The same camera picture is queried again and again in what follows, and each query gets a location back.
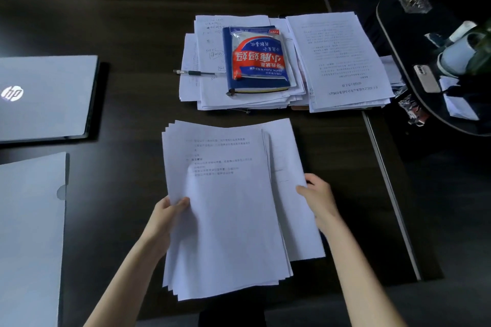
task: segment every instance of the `hand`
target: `hand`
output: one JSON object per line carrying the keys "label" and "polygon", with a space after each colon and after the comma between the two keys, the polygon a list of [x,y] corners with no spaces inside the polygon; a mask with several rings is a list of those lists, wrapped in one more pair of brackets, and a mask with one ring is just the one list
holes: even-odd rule
{"label": "hand", "polygon": [[140,237],[144,243],[149,243],[162,258],[170,246],[170,231],[181,212],[189,206],[189,198],[182,198],[179,203],[171,206],[169,196],[158,201]]}
{"label": "hand", "polygon": [[305,198],[308,206],[315,215],[317,227],[321,231],[324,231],[327,221],[331,218],[339,218],[339,212],[334,196],[332,195],[331,187],[322,178],[312,173],[306,173],[305,180],[307,181],[307,187],[298,185],[297,193]]}

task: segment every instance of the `forearm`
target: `forearm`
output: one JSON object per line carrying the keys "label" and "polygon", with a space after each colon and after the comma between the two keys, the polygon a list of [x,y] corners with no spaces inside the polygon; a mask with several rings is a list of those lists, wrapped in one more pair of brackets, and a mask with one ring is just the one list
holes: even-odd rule
{"label": "forearm", "polygon": [[329,217],[322,232],[329,243],[352,326],[406,326],[344,221],[339,216]]}
{"label": "forearm", "polygon": [[140,239],[124,259],[84,327],[134,326],[159,259],[152,243]]}

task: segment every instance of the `dark wooden desk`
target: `dark wooden desk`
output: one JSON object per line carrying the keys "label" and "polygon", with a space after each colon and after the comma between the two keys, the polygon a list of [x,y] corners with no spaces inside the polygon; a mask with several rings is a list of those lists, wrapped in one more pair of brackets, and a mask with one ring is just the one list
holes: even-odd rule
{"label": "dark wooden desk", "polygon": [[[0,163],[70,153],[62,326],[82,325],[155,202],[166,195],[161,132],[175,119],[226,127],[289,117],[304,169],[331,182],[343,217],[383,284],[441,276],[380,114],[287,109],[246,115],[200,112],[195,103],[179,102],[172,70],[180,66],[184,35],[193,31],[196,14],[324,11],[324,0],[0,0],[3,56],[96,54],[110,63],[100,127],[91,139],[0,149]],[[392,183],[387,184],[389,175]],[[397,214],[394,200],[396,206],[399,202]],[[399,211],[407,230],[401,230]],[[293,263],[295,275],[278,287],[222,297],[250,298],[269,306],[340,292],[327,254]],[[140,318],[196,312],[210,302],[177,303],[162,289],[162,276],[163,263],[154,273]]]}
{"label": "dark wooden desk", "polygon": [[421,105],[446,125],[475,136],[491,136],[489,128],[480,122],[450,116],[443,94],[429,94],[423,89],[414,65],[429,65],[439,77],[436,66],[436,47],[425,38],[428,32],[437,32],[447,38],[462,24],[462,21],[442,3],[432,1],[433,9],[427,14],[407,14],[398,0],[380,0],[377,19],[389,42],[393,56],[404,80],[409,84]]}

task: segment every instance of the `laptop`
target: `laptop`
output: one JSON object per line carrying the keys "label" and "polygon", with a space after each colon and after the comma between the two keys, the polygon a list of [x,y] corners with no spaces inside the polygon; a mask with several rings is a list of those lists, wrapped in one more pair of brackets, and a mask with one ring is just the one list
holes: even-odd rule
{"label": "laptop", "polygon": [[0,57],[0,144],[86,138],[97,56]]}

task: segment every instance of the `pen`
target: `pen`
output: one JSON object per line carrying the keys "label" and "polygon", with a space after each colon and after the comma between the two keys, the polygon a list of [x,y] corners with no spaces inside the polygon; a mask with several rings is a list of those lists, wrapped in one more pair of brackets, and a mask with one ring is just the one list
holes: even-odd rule
{"label": "pen", "polygon": [[201,75],[216,75],[215,73],[205,73],[203,71],[188,71],[188,70],[174,70],[174,72],[177,74],[177,75],[181,75],[181,74],[187,74],[187,75],[195,75],[195,76],[201,76]]}

